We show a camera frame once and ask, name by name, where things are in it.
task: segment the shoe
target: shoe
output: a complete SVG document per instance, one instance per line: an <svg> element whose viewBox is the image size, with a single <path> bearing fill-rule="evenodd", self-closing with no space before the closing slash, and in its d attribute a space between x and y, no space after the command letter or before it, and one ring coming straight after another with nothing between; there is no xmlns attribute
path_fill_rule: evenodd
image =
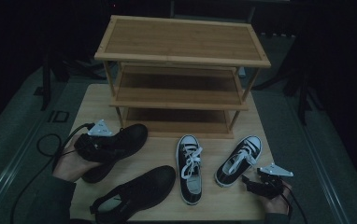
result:
<svg viewBox="0 0 357 224"><path fill-rule="evenodd" d="M228 160L214 174L220 187L230 187L249 167L260 158L262 144L257 136L248 136L240 140Z"/></svg>
<svg viewBox="0 0 357 224"><path fill-rule="evenodd" d="M103 180L115 163L137 153L146 143L147 137L147 127L143 124L134 124L121 129L114 136L105 138L111 150L114 150L113 160L92 168L82 176L82 179L88 183L97 183Z"/></svg>
<svg viewBox="0 0 357 224"><path fill-rule="evenodd" d="M125 223L136 212L161 203L172 190L176 171L171 166L160 166L119 185L90 207L98 224Z"/></svg>
<svg viewBox="0 0 357 224"><path fill-rule="evenodd" d="M192 135L184 135L178 141L176 160L181 197L188 205L197 204L202 196L201 151Z"/></svg>

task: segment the top shelf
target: top shelf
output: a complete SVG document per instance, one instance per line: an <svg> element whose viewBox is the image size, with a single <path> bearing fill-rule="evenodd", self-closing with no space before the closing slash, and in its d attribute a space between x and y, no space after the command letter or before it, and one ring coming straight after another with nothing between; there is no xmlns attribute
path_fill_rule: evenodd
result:
<svg viewBox="0 0 357 224"><path fill-rule="evenodd" d="M270 67L250 24L111 16L103 61Z"/></svg>

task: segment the bottom shelf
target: bottom shelf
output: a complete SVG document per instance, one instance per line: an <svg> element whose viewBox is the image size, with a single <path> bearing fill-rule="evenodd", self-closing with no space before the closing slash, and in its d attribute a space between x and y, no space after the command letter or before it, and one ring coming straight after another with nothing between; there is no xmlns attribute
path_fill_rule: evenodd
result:
<svg viewBox="0 0 357 224"><path fill-rule="evenodd" d="M142 123L152 137L234 138L230 116L224 110L125 108L123 126Z"/></svg>

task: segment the gray floor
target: gray floor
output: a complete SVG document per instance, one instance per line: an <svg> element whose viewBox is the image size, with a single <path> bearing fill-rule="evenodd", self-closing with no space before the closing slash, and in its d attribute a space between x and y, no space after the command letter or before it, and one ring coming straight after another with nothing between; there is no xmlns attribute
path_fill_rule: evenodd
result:
<svg viewBox="0 0 357 224"><path fill-rule="evenodd" d="M293 42L278 36L260 39L272 67L260 74L256 84L277 73ZM53 80L50 105L46 111L40 111L42 100L33 93L41 86L41 80L40 70L29 76L0 116L0 223L9 223L8 214L18 194L49 160L36 150L36 141L48 133L67 137L88 85L105 82L75 74L68 83ZM252 92L275 163L294 172L294 177L286 180L293 185L308 223L357 223L357 174L334 126L311 101L312 110L306 113L307 126L301 125L296 116L297 96L285 97L281 91L284 84L283 80ZM69 113L67 122L50 121L52 111ZM48 138L40 145L52 153L57 141ZM15 223L22 223L36 190L49 174L50 167L24 192ZM304 223L299 209L293 206L291 223Z"/></svg>

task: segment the canvas sneaker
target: canvas sneaker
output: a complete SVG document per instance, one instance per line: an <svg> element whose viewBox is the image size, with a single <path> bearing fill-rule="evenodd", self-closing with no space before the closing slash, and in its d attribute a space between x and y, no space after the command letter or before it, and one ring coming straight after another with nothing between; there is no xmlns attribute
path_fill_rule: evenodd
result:
<svg viewBox="0 0 357 224"><path fill-rule="evenodd" d="M262 152L262 143L257 136L240 140L235 150L214 174L220 187L230 187L247 169L255 165Z"/></svg>
<svg viewBox="0 0 357 224"><path fill-rule="evenodd" d="M98 144L104 144L107 146L107 150L114 152L112 160L92 168L82 176L82 179L88 183L97 183L103 180L115 163L137 153L144 146L147 138L148 129L143 124L131 125L121 129L114 136L103 138L103 142Z"/></svg>
<svg viewBox="0 0 357 224"><path fill-rule="evenodd" d="M202 196L201 152L197 139L184 135L178 141L176 160L182 199L195 205Z"/></svg>
<svg viewBox="0 0 357 224"><path fill-rule="evenodd" d="M119 185L91 205L98 224L126 223L135 213L161 203L176 181L173 167L164 165Z"/></svg>

